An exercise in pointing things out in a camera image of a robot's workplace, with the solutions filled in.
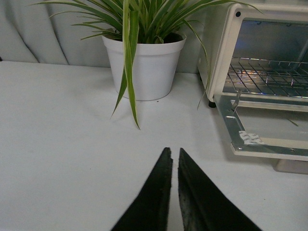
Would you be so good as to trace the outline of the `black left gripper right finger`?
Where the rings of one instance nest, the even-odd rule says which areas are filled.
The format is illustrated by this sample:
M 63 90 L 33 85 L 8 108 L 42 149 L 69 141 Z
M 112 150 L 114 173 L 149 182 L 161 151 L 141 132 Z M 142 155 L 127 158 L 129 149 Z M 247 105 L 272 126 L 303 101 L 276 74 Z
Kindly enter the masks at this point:
M 259 231 L 181 148 L 179 202 L 186 231 Z

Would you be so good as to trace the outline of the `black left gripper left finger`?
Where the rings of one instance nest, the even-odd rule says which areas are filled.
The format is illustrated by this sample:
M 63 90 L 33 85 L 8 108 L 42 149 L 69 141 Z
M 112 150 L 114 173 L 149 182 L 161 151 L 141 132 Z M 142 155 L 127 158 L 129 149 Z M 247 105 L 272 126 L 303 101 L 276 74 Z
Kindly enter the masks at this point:
M 173 159 L 166 147 L 147 180 L 113 231 L 165 231 L 169 212 Z

